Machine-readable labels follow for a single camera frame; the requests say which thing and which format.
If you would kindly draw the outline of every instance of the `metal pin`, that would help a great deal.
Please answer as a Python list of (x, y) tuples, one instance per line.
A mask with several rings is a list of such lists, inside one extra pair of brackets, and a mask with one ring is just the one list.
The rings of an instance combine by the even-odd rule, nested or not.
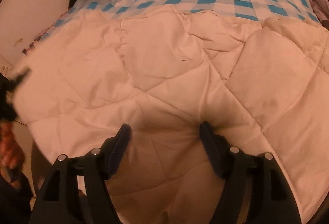
[(265, 154), (265, 158), (266, 158), (267, 160), (272, 160), (272, 159), (273, 159), (273, 155), (272, 155), (271, 153), (266, 153), (266, 154)]
[(101, 152), (101, 149), (99, 149), (99, 148), (94, 148), (94, 149), (92, 149), (92, 151), (91, 151), (91, 153), (92, 153), (93, 155), (98, 155), (100, 152)]
[(64, 161), (66, 159), (66, 155), (60, 155), (57, 160), (58, 161)]
[(234, 154), (237, 154), (237, 153), (239, 153), (240, 149), (237, 148), (236, 146), (232, 146), (232, 147), (230, 148), (230, 151), (231, 151), (232, 153), (234, 153)]

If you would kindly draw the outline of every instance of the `person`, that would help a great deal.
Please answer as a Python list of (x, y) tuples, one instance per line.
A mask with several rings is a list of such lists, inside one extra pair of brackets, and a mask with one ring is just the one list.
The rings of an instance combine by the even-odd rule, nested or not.
[[(15, 140), (13, 125), (0, 124), (0, 223), (27, 224), (30, 220), (32, 191), (28, 179), (21, 172), (25, 156)], [(19, 180), (10, 182), (4, 168), (19, 171)]]

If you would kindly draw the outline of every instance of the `comforter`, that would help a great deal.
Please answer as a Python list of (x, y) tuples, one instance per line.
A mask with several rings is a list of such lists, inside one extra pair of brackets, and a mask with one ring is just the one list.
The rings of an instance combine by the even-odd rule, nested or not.
[(329, 43), (314, 21), (81, 10), (41, 44), (14, 105), (50, 162), (132, 127), (107, 182), (123, 223), (209, 222), (224, 182), (199, 140), (203, 121), (248, 154), (275, 156), (302, 223), (328, 193)]

